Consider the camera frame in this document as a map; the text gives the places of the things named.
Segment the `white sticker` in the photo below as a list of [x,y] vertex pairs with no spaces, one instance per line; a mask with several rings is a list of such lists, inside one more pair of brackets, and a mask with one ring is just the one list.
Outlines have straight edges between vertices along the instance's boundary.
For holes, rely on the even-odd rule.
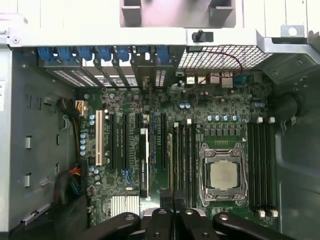
[[5,89],[6,85],[4,82],[0,83],[0,111],[4,111],[4,106],[5,106]]

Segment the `pcie slot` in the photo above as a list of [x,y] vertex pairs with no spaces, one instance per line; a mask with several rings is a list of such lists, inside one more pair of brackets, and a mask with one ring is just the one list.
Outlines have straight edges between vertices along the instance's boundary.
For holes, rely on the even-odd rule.
[[190,167],[191,167],[191,141],[190,141],[190,126],[185,125],[184,126],[184,133],[185,133],[185,139],[184,139],[184,160],[185,160],[185,205],[187,208],[191,207],[191,201],[192,201],[192,191],[191,191],[191,175],[190,175]]
[[112,169],[117,168],[117,116],[110,114],[111,123],[111,167]]
[[105,116],[101,110],[95,111],[95,165],[101,166],[105,157]]
[[178,139],[179,139],[179,123],[175,122],[173,124],[173,134],[172,134],[172,144],[173,144],[173,148],[172,148],[172,159],[173,159],[173,163],[174,163],[174,175],[175,175],[175,179],[174,179],[174,188],[176,190],[180,190],[180,166],[179,166],[179,143],[178,143]]
[[192,201],[191,207],[197,207],[197,149],[196,149],[196,125],[191,126],[191,191],[192,191]]
[[266,124],[259,124],[259,143],[260,143],[260,172],[261,172],[261,207],[266,209],[267,207],[267,136],[266,136]]
[[168,183],[171,191],[175,190],[175,166],[173,158],[173,136],[171,133],[168,135],[168,158],[169,158],[169,171]]
[[122,169],[129,169],[129,114],[122,114]]
[[185,192],[186,191],[186,183],[185,183],[185,168],[184,168],[184,126],[179,125],[178,132],[178,164],[179,164],[179,190]]
[[141,128],[139,137],[140,197],[149,197],[149,131]]
[[167,155],[167,115],[161,113],[161,168],[168,168],[168,155]]

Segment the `ram slot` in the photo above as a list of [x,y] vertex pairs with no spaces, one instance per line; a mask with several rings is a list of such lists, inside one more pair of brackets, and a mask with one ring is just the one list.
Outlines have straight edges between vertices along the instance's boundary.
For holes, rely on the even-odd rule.
[[253,125],[253,141],[255,143],[254,150],[254,181],[256,184],[256,209],[259,210],[261,208],[261,144],[260,144],[260,132],[259,125]]
[[95,111],[95,165],[101,166],[105,157],[105,116],[101,110]]
[[191,191],[191,186],[192,186],[192,178],[191,178],[191,139],[190,139],[190,131],[191,127],[190,126],[184,126],[184,165],[185,165],[185,206],[187,208],[191,207],[191,202],[192,202],[192,191]]
[[256,183],[255,183],[255,142],[254,142],[254,125],[247,125],[248,131],[248,188],[249,188],[249,207],[252,211],[256,206]]
[[167,153],[167,115],[161,113],[161,168],[168,168],[168,153]]
[[117,168],[117,116],[115,114],[110,114],[111,123],[111,167],[112,169]]
[[196,125],[191,126],[191,191],[192,191],[192,201],[191,207],[197,207],[197,143],[196,143]]
[[172,160],[174,164],[174,188],[175,190],[180,190],[180,168],[179,168],[179,123],[175,122],[173,124],[173,134],[172,134]]
[[129,114],[122,114],[122,169],[129,169]]
[[259,124],[260,172],[261,172],[261,207],[267,209],[267,145],[266,124]]
[[149,131],[141,128],[139,137],[140,197],[149,197]]
[[266,198],[267,209],[273,208],[273,196],[272,196],[272,149],[271,149],[271,131],[270,125],[265,125],[265,137],[266,137]]
[[179,165],[179,190],[186,192],[186,182],[185,182],[185,151],[184,151],[184,126],[179,125],[178,134],[178,165]]

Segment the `dimm slot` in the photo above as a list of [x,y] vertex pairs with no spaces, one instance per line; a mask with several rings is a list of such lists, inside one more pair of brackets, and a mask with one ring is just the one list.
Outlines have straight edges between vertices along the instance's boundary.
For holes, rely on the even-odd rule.
[[111,122],[111,167],[112,169],[117,168],[117,116],[110,114]]
[[257,124],[255,124],[253,126],[253,137],[254,137],[254,142],[256,144],[255,148],[254,148],[254,180],[255,180],[255,184],[256,184],[256,205],[255,207],[257,209],[261,208],[261,188],[262,188],[262,184],[261,184],[261,167],[260,167],[260,163],[261,163],[261,144],[260,144],[260,132],[259,132],[259,126]]
[[255,210],[256,206],[256,184],[255,184],[255,143],[254,143],[254,125],[247,125],[248,132],[248,181],[249,181],[249,207]]
[[266,192],[267,192],[267,208],[272,209],[273,206],[273,196],[272,196],[272,155],[271,155],[271,126],[267,125],[265,130],[265,136],[266,136],[266,172],[267,172],[267,186],[266,186]]
[[267,207],[267,161],[266,151],[266,124],[259,124],[259,137],[260,137],[260,171],[261,171],[261,207],[266,209]]
[[191,166],[191,141],[190,141],[190,127],[184,126],[184,132],[185,132],[185,139],[184,139],[184,160],[185,160],[185,206],[187,208],[191,207],[191,201],[192,201],[192,191],[191,191],[191,175],[190,175],[190,166]]
[[196,145],[196,125],[191,126],[191,207],[197,207],[197,145]]
[[168,154],[167,154],[167,115],[161,113],[161,168],[168,168]]

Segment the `screw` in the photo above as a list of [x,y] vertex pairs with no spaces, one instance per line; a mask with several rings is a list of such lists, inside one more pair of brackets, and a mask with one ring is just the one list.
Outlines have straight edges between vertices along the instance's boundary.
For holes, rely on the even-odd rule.
[[160,211],[158,212],[159,214],[166,214],[167,212],[166,212],[166,210],[164,210],[164,209],[160,209]]
[[187,209],[187,210],[185,210],[185,213],[188,215],[191,215],[194,213],[194,211],[192,211],[191,209]]
[[301,59],[299,59],[299,60],[297,60],[295,63],[296,63],[297,65],[302,65],[302,64],[304,64],[304,61],[302,61]]
[[229,219],[229,217],[227,215],[221,214],[220,219],[222,219],[223,221],[226,221]]
[[135,219],[135,217],[132,215],[128,215],[125,217],[125,220],[127,220],[127,221],[132,221],[133,219]]
[[234,151],[233,151],[233,154],[236,155],[236,156],[239,156],[239,155],[240,155],[240,152],[239,152],[238,150],[234,150]]
[[207,198],[207,199],[212,199],[214,196],[212,196],[212,194],[206,194],[205,195],[205,198]]

